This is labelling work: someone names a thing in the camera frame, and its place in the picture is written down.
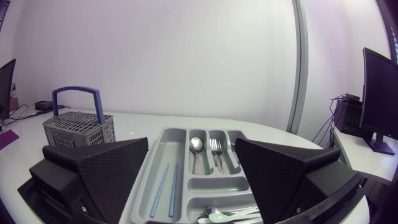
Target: fork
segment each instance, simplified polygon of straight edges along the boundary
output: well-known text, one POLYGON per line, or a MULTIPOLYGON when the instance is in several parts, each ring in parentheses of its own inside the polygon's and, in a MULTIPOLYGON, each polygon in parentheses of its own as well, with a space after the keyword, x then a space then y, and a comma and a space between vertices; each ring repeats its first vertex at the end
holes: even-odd
POLYGON ((220 140, 217 140, 217 145, 218 145, 218 154, 220 155, 221 167, 223 168, 223 172, 224 174, 230 174, 228 166, 225 163, 225 159, 223 158, 223 149, 221 148, 220 140))
POLYGON ((220 157, 219 157, 216 139, 210 139, 210 151, 216 157, 216 165, 217 165, 218 171, 223 174, 224 172, 223 172, 223 168, 221 166, 221 161, 220 161, 220 157))

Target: cutlery basket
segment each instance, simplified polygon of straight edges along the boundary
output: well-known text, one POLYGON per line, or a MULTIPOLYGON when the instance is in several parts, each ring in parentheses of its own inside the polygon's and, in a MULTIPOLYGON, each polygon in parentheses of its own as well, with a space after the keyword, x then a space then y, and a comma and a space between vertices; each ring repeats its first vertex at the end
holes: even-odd
POLYGON ((52 92, 54 117, 43 123, 47 141, 55 147, 78 147, 115 142, 113 116, 104 115, 100 91, 83 86, 66 86, 52 92), (66 112, 58 115, 57 93, 78 90, 92 93, 96 114, 66 112))

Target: silver spoon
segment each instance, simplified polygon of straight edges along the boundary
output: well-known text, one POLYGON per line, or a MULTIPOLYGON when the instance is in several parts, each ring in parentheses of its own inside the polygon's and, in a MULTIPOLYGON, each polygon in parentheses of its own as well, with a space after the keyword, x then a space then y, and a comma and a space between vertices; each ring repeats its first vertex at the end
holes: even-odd
POLYGON ((206 215, 210 215, 212 213, 214 214, 223 214, 223 215, 247 215, 247 214, 252 214, 252 213, 257 213, 260 212, 258 207, 250 207, 250 208, 245 208, 245 209, 239 209, 236 211, 222 211, 219 208, 216 207, 206 207, 205 208, 205 213, 206 215))
POLYGON ((203 175, 203 171, 201 169, 201 164, 200 164, 200 160, 199 160, 199 152, 202 150, 203 148, 203 143, 200 140, 200 138, 192 138, 190 141, 190 149, 193 153, 195 153, 196 155, 196 159, 195 159, 195 163, 193 166, 193 174, 196 175, 203 175))
POLYGON ((259 218, 259 217, 261 217, 260 213, 249 214, 249 215, 237 215, 237 216, 227 216, 223 214, 214 214, 214 213, 209 215, 209 219, 213 223, 226 223, 234 220, 259 218))
POLYGON ((213 214, 213 213, 215 213, 215 214, 223 214, 223 215, 233 215, 233 214, 238 213, 238 212, 239 211, 226 212, 226 211, 222 211, 221 209, 216 208, 216 207, 206 207, 205 208, 205 213, 207 215, 210 215, 210 214, 213 214))

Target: basket handle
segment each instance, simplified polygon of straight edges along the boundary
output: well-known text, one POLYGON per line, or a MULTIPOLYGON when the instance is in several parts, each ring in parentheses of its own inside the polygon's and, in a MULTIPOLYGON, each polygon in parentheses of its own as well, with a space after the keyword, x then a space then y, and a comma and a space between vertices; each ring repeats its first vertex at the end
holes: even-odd
POLYGON ((102 110, 100 91, 94 88, 85 87, 85 86, 66 86, 59 89, 56 89, 52 92, 52 109, 54 111, 54 116, 58 116, 58 100, 57 93, 66 91, 66 90, 78 90, 85 91, 87 93, 92 93, 94 96, 95 110, 97 112, 97 119, 100 125, 105 123, 104 112, 102 110))

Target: white table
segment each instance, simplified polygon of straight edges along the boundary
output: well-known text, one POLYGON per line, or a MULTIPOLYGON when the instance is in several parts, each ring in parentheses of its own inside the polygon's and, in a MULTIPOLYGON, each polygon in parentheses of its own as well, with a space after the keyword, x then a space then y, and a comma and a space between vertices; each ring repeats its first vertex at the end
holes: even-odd
MULTIPOLYGON (((202 129, 240 129, 247 138, 257 141, 285 144, 289 146, 320 149, 316 144, 294 134, 260 124, 228 119, 189 118, 174 116, 153 116, 144 114, 108 113, 114 116, 114 128, 117 141, 148 137, 149 150, 159 137, 163 127, 202 128, 202 129)), ((18 121, 9 125, 19 139, 0 150, 0 197, 16 223, 40 223, 19 195, 17 189, 31 178, 29 168, 44 157, 42 148, 47 145, 42 123, 52 117, 52 113, 18 121)), ((143 166, 147 165, 149 156, 143 166)), ((143 172, 137 176, 131 194, 127 200, 120 223, 131 223, 130 214, 136 198, 143 172)), ((365 197, 343 221, 345 223, 369 223, 369 210, 365 197)))
POLYGON ((337 143, 345 157, 347 165, 358 171, 363 177, 390 185, 398 165, 398 145, 391 138, 384 138, 395 155, 374 152, 368 144, 356 136, 333 130, 337 143))

